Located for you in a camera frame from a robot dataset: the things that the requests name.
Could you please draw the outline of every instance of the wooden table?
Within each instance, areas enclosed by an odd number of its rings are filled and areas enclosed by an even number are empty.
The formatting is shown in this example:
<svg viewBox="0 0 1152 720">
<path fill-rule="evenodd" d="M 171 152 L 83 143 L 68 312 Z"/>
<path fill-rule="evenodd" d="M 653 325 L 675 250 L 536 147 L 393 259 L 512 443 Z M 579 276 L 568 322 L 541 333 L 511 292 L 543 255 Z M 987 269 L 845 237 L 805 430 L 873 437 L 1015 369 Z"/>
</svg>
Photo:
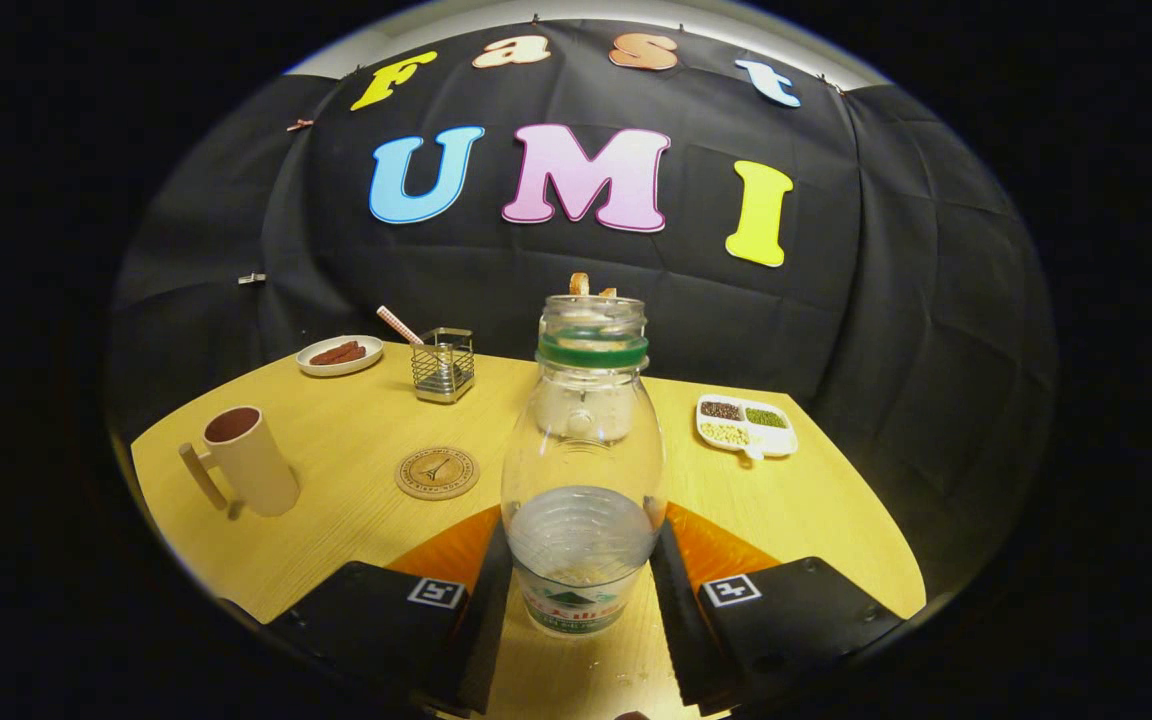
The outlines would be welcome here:
<svg viewBox="0 0 1152 720">
<path fill-rule="evenodd" d="M 205 588 L 268 623 L 344 562 L 387 564 L 499 502 L 505 446 L 538 377 L 536 365 L 477 355 L 476 387 L 454 406 L 437 406 L 414 395 L 410 358 L 407 344 L 385 343 L 385 355 L 359 373 L 313 378 L 288 356 L 180 407 L 132 442 L 147 509 Z M 905 538 L 790 397 L 655 378 L 644 384 L 666 441 L 669 500 L 778 560 L 823 558 L 902 617 L 924 605 L 923 577 Z M 707 392 L 781 407 L 799 450 L 751 462 L 710 448 L 694 429 L 696 399 Z M 185 441 L 202 448 L 212 416 L 243 404 L 264 410 L 301 482 L 297 505 L 279 518 L 212 509 L 177 455 Z M 475 455 L 479 483 L 452 500 L 404 495 L 394 468 L 410 452 L 435 445 Z M 212 478 L 232 497 L 223 473 L 212 471 Z M 513 585 L 488 717 L 611 720 L 631 710 L 654 720 L 699 715 L 679 697 L 650 567 L 626 614 L 593 638 L 539 632 Z"/>
</svg>

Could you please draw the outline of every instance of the letter m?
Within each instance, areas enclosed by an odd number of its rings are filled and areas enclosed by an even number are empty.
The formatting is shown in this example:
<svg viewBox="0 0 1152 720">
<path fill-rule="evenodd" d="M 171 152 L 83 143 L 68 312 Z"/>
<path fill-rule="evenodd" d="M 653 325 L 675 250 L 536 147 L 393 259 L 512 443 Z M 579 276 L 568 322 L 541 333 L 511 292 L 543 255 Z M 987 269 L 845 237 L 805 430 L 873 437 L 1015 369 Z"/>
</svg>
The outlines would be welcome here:
<svg viewBox="0 0 1152 720">
<path fill-rule="evenodd" d="M 594 197 L 608 188 L 607 204 L 594 213 L 599 223 L 623 232 L 659 232 L 664 215 L 657 210 L 657 174 L 660 154 L 669 137 L 646 129 L 622 129 L 590 160 L 571 128 L 559 124 L 521 127 L 515 137 L 524 143 L 518 195 L 503 206 L 503 219 L 513 223 L 544 223 L 554 217 L 545 200 L 545 188 L 563 204 L 567 218 L 585 217 Z"/>
</svg>

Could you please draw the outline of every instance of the white divided dish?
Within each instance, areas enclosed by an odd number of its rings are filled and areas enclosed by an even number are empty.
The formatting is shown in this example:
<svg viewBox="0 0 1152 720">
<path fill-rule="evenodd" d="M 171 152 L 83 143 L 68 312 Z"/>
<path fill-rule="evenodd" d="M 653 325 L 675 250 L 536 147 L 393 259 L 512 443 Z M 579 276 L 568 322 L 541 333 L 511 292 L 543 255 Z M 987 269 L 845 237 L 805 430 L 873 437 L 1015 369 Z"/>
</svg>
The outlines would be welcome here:
<svg viewBox="0 0 1152 720">
<path fill-rule="evenodd" d="M 367 354 L 359 357 L 359 359 L 348 361 L 348 363 L 338 363 L 335 365 L 310 365 L 311 357 L 321 355 L 327 350 L 332 350 L 333 347 L 340 347 L 349 341 L 357 341 L 358 347 L 364 348 Z M 358 372 L 358 370 L 367 367 L 372 363 L 376 363 L 376 361 L 379 361 L 381 355 L 385 355 L 385 344 L 384 342 L 380 342 L 380 338 L 371 338 L 370 334 L 343 334 L 340 338 L 314 342 L 314 344 L 306 347 L 305 350 L 302 350 L 296 355 L 296 364 L 301 365 L 301 372 L 306 376 L 334 378 L 338 376 L 348 376 L 349 373 Z"/>
<path fill-rule="evenodd" d="M 736 420 L 718 418 L 714 415 L 702 414 L 707 402 L 721 402 L 736 407 Z M 785 427 L 774 429 L 771 425 L 753 423 L 748 410 L 763 410 L 785 420 Z M 704 425 L 714 425 L 705 429 Z M 764 456 L 781 457 L 799 449 L 799 437 L 794 434 L 794 424 L 780 407 L 767 406 L 765 402 L 753 402 L 726 395 L 700 395 L 696 400 L 696 432 L 705 438 L 705 442 L 723 450 L 744 452 L 751 460 L 763 460 Z"/>
</svg>

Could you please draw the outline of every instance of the clear plastic bottle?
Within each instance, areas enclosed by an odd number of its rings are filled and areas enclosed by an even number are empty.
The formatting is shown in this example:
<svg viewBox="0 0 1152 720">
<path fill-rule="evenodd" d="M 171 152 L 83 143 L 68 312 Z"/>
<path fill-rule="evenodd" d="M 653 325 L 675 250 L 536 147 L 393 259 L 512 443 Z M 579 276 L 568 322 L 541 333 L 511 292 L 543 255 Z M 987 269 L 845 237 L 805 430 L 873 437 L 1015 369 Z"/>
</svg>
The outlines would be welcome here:
<svg viewBox="0 0 1152 720">
<path fill-rule="evenodd" d="M 638 300 L 545 302 L 540 378 L 509 439 L 500 510 L 526 611 L 552 634 L 614 623 L 664 523 L 645 324 Z"/>
</svg>

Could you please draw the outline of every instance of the white plate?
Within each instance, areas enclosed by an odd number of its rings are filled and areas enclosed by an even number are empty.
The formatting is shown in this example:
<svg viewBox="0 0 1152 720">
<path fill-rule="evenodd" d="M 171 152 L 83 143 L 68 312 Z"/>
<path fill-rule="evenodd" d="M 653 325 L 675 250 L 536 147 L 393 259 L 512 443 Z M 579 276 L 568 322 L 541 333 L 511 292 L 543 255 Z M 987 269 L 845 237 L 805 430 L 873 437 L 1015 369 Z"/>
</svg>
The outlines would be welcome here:
<svg viewBox="0 0 1152 720">
<path fill-rule="evenodd" d="M 332 350 L 333 347 L 340 347 L 351 340 L 358 341 L 358 346 L 364 348 L 367 354 L 359 357 L 359 359 L 348 361 L 348 363 L 338 363 L 335 365 L 310 365 L 311 357 L 321 355 L 327 350 Z M 370 334 L 343 334 L 340 338 L 314 342 L 314 344 L 306 347 L 305 350 L 302 350 L 296 355 L 296 364 L 301 365 L 301 372 L 306 376 L 334 378 L 338 376 L 355 373 L 357 370 L 362 370 L 372 363 L 376 363 L 376 361 L 379 361 L 381 355 L 385 355 L 385 344 L 384 342 L 380 342 L 380 338 L 371 338 Z"/>
<path fill-rule="evenodd" d="M 738 420 L 728 420 L 726 418 L 714 418 L 712 415 L 700 414 L 700 406 L 704 402 L 723 402 L 727 406 L 736 406 L 740 410 Z M 758 423 L 750 423 L 745 418 L 746 407 L 753 407 L 758 410 L 768 410 L 772 414 L 781 416 L 785 424 L 788 425 L 786 429 L 773 429 L 770 425 L 759 425 Z M 749 445 L 736 445 L 733 442 L 725 442 L 721 439 L 708 437 L 700 430 L 702 423 L 713 423 L 717 425 L 732 425 L 735 429 L 744 429 L 749 433 L 750 442 Z M 763 460 L 763 456 L 780 457 L 783 455 L 791 455 L 799 449 L 799 437 L 794 433 L 794 424 L 790 423 L 790 418 L 780 407 L 767 406 L 765 402 L 753 402 L 753 400 L 741 400 L 741 397 L 730 397 L 726 395 L 700 395 L 696 400 L 696 432 L 700 433 L 700 437 L 705 438 L 705 442 L 714 447 L 721 447 L 723 450 L 740 450 L 744 452 L 746 456 L 751 460 Z"/>
</svg>

